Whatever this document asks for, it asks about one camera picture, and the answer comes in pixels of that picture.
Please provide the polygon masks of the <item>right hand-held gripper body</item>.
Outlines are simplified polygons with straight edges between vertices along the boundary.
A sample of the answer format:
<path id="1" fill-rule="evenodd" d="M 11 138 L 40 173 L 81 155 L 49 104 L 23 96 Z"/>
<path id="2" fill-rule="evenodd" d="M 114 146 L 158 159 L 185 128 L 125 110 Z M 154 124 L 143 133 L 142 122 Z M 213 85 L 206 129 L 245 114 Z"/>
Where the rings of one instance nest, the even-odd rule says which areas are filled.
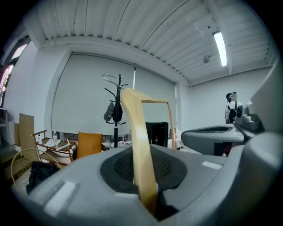
<path id="1" fill-rule="evenodd" d="M 237 109 L 234 125 L 258 131 L 282 132 L 282 58 L 278 57 L 250 102 Z"/>

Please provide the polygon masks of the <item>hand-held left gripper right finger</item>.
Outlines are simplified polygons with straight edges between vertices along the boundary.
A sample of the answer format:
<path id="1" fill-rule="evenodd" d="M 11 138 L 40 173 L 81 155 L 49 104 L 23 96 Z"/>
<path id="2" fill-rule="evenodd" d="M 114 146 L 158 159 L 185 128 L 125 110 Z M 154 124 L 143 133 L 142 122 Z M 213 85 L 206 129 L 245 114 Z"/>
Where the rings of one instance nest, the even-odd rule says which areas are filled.
<path id="1" fill-rule="evenodd" d="M 164 192 L 177 212 L 162 226 L 235 226 L 267 195 L 283 168 L 283 134 L 264 132 L 229 156 L 176 152 L 187 175 Z"/>

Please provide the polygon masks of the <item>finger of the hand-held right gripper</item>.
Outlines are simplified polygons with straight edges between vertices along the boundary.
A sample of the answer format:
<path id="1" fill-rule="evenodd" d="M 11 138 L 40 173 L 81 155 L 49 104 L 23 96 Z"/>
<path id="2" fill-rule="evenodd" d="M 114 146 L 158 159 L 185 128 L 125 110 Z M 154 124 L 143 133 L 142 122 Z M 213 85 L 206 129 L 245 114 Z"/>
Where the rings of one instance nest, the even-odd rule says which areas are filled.
<path id="1" fill-rule="evenodd" d="M 232 148 L 244 143 L 244 135 L 233 124 L 210 126 L 184 131 L 185 146 L 206 155 L 222 155 L 225 146 Z"/>

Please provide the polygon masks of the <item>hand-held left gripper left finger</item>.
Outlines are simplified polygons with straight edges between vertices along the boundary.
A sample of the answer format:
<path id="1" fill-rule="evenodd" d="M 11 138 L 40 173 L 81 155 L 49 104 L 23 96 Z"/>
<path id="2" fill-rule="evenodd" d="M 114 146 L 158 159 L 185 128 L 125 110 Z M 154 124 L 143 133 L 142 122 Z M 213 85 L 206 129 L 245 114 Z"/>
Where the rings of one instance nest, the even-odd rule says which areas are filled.
<path id="1" fill-rule="evenodd" d="M 121 147 L 76 160 L 33 189 L 29 199 L 46 225 L 184 226 L 197 199 L 219 175 L 226 158 L 151 145 L 157 182 L 154 213 L 134 184 L 132 148 Z"/>

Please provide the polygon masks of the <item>wooden hanger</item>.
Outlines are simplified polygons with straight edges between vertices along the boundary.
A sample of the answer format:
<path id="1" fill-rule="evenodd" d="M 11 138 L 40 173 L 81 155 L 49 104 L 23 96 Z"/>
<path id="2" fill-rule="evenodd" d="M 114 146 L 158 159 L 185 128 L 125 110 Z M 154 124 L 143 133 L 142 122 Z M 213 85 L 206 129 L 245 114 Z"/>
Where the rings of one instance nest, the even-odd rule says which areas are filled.
<path id="1" fill-rule="evenodd" d="M 167 104 L 172 136 L 172 147 L 176 150 L 176 136 L 169 102 L 150 97 L 135 89 L 126 88 L 121 95 L 121 104 L 127 114 L 132 135 L 134 184 L 138 186 L 139 198 L 146 209 L 155 214 L 158 191 L 150 152 L 142 104 Z"/>

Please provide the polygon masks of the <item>black clothes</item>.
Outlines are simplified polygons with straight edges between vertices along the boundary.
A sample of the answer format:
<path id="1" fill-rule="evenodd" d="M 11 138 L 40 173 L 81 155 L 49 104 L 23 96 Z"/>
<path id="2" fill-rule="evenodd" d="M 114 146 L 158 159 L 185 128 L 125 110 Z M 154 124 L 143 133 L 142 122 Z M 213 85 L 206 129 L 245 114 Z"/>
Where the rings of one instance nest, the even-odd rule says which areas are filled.
<path id="1" fill-rule="evenodd" d="M 55 174 L 59 168 L 54 163 L 44 163 L 33 161 L 31 163 L 31 173 L 29 181 L 26 185 L 26 191 L 29 195 L 30 192 L 42 183 L 45 179 Z"/>

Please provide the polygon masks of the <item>black mini fridge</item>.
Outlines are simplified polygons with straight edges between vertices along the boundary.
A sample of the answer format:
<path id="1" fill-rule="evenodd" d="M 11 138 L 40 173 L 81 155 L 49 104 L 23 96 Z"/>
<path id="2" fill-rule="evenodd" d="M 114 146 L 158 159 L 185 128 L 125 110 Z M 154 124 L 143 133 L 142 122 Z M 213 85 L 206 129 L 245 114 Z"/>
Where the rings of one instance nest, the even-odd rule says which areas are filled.
<path id="1" fill-rule="evenodd" d="M 155 138 L 157 136 L 157 145 L 168 147 L 168 122 L 146 122 L 145 125 L 150 144 L 155 144 Z"/>

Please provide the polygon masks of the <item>orange cushion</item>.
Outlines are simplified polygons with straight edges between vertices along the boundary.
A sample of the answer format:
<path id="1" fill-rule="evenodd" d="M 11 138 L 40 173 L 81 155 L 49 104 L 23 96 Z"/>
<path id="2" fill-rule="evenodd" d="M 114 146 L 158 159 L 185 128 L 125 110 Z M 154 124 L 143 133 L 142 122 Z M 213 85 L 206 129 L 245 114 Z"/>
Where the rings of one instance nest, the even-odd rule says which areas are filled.
<path id="1" fill-rule="evenodd" d="M 101 152 L 102 141 L 103 141 L 102 134 L 79 132 L 76 158 L 82 158 L 88 155 Z"/>

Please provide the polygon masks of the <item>black coat rack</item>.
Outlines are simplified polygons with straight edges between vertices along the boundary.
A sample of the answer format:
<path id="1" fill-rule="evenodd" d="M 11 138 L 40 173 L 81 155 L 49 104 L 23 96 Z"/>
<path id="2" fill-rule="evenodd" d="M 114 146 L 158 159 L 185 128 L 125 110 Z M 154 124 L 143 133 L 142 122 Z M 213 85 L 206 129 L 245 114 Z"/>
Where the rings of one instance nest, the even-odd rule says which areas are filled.
<path id="1" fill-rule="evenodd" d="M 115 82 L 113 82 L 113 81 L 107 79 L 107 78 L 106 78 L 107 76 L 108 76 L 108 77 L 112 77 L 112 78 L 116 78 L 116 77 L 115 77 L 115 76 L 112 76 L 112 75 L 109 75 L 109 74 L 104 74 L 104 75 L 102 75 L 102 77 L 103 77 L 104 80 L 106 80 L 106 81 L 108 81 L 108 82 L 110 82 L 110 83 L 112 83 L 112 84 L 114 84 L 114 85 L 116 86 L 117 92 L 116 92 L 116 94 L 114 94 L 113 92 L 111 92 L 111 91 L 108 90 L 107 88 L 104 88 L 104 89 L 105 89 L 106 91 L 108 91 L 109 93 L 113 94 L 115 100 L 114 100 L 114 101 L 111 100 L 111 102 L 113 102 L 114 105 L 115 105 L 115 103 L 118 102 L 118 101 L 120 101 L 120 103 L 121 103 L 121 98 L 120 98 L 120 96 L 121 96 L 121 90 L 123 90 L 123 89 L 124 89 L 123 87 L 127 86 L 128 84 L 121 84 L 122 78 L 121 78 L 121 75 L 120 75 L 120 74 L 119 74 L 119 82 L 118 82 L 118 83 L 115 83 Z M 120 122 L 115 122 L 115 121 L 113 120 L 113 122 L 111 122 L 111 123 L 110 123 L 109 121 L 108 121 L 108 122 L 106 121 L 106 123 L 108 123 L 108 124 L 114 124 L 114 125 L 115 125 L 115 127 L 114 127 L 114 147 L 116 148 L 116 147 L 118 147 L 118 125 L 125 124 L 125 122 L 120 123 Z"/>

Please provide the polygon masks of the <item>ceiling tube light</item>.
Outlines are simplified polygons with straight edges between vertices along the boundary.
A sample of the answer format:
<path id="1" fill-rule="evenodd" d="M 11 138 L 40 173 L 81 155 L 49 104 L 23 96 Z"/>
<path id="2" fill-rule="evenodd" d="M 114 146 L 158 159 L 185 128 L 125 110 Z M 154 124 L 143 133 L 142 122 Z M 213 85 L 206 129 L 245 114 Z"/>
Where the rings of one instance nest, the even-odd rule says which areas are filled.
<path id="1" fill-rule="evenodd" d="M 225 67 L 227 66 L 228 63 L 227 63 L 226 46 L 225 46 L 223 35 L 220 31 L 216 31 L 213 33 L 213 37 L 214 37 L 214 40 L 218 48 L 221 65 L 222 67 Z"/>

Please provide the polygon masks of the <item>brown cardboard sheet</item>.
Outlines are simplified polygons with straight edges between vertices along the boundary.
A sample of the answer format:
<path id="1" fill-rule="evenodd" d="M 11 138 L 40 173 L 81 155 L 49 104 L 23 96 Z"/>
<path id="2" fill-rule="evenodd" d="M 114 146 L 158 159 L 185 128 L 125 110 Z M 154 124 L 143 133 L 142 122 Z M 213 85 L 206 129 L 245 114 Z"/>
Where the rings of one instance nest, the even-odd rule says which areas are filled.
<path id="1" fill-rule="evenodd" d="M 31 136 L 34 134 L 34 116 L 19 114 L 19 140 L 23 156 L 32 160 L 36 157 L 36 153 L 33 150 L 35 148 L 34 138 Z"/>

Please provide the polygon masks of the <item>grey cap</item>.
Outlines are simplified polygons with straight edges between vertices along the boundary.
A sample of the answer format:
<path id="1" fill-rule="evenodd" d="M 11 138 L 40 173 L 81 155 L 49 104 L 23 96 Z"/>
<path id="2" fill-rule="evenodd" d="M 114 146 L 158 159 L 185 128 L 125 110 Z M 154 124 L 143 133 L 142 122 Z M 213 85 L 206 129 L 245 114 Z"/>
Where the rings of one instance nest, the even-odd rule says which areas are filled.
<path id="1" fill-rule="evenodd" d="M 114 104 L 113 104 L 113 102 L 110 102 L 110 104 L 107 107 L 107 110 L 104 114 L 104 117 L 103 117 L 104 120 L 108 122 L 113 117 L 113 113 L 114 113 Z"/>

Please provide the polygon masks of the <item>black cap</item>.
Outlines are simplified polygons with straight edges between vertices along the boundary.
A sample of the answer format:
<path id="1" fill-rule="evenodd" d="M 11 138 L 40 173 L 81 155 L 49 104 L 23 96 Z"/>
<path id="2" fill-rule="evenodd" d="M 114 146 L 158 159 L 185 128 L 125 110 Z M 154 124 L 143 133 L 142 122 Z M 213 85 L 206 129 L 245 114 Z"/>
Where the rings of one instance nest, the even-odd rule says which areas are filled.
<path id="1" fill-rule="evenodd" d="M 120 122 L 122 119 L 123 110 L 120 101 L 115 103 L 112 118 L 115 122 Z"/>

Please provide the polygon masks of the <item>clear blind pull rod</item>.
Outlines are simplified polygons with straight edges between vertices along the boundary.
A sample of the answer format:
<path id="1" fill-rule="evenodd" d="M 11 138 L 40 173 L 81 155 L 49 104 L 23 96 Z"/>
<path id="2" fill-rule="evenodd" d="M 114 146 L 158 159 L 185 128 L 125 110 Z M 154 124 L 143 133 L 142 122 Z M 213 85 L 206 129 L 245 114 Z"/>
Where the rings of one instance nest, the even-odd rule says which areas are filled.
<path id="1" fill-rule="evenodd" d="M 136 66 L 137 66 L 137 64 L 135 63 L 135 65 L 134 65 L 134 74 L 133 74 L 133 85 L 132 85 L 133 89 L 135 89 Z"/>

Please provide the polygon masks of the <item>white roller blind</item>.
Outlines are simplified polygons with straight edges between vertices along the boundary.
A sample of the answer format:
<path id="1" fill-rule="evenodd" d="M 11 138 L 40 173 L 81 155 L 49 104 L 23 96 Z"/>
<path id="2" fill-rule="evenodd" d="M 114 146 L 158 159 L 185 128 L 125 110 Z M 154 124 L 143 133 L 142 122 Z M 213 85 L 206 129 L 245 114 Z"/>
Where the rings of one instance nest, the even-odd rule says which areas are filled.
<path id="1" fill-rule="evenodd" d="M 52 111 L 52 129 L 58 132 L 114 134 L 114 125 L 104 120 L 104 114 L 116 86 L 103 79 L 106 77 L 132 88 L 134 66 L 102 57 L 73 54 L 60 77 Z M 136 68 L 135 89 L 150 97 L 169 102 L 172 120 L 176 121 L 175 86 L 172 82 L 149 71 Z M 167 104 L 144 104 L 147 122 L 170 122 Z"/>

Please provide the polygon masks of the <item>wooden cart with gold frame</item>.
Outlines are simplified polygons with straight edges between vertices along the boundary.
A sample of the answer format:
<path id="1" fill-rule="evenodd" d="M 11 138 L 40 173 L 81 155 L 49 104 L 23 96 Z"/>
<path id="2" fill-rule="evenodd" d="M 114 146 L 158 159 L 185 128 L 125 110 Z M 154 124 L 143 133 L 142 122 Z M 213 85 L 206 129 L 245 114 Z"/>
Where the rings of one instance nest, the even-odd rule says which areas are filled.
<path id="1" fill-rule="evenodd" d="M 70 164 L 73 161 L 73 153 L 77 149 L 77 142 L 69 141 L 71 145 L 68 148 L 56 151 L 53 138 L 47 137 L 46 133 L 47 130 L 44 130 L 31 135 L 35 140 L 35 147 L 43 152 L 39 154 L 39 157 L 62 166 Z M 42 137 L 42 144 L 38 143 L 38 134 Z M 64 141 L 66 141 L 66 139 L 58 139 L 58 146 Z"/>

